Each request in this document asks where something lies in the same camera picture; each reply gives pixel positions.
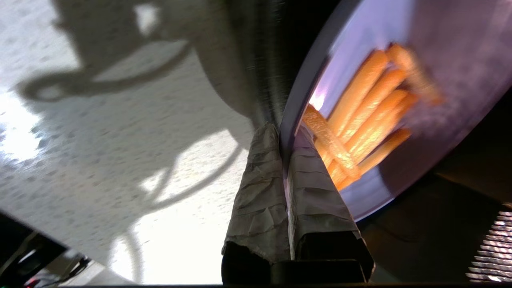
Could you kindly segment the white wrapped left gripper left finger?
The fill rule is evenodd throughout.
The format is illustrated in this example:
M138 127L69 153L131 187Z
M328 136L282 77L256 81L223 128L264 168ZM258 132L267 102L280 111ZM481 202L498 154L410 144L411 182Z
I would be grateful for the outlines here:
M278 133L271 123L252 139L222 248L222 276L269 276L291 259Z

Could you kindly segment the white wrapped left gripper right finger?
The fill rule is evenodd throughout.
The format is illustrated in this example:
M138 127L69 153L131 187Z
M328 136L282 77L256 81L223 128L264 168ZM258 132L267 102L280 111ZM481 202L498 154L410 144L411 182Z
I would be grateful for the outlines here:
M375 263L356 222L300 127L288 169L294 267L309 281L368 281Z

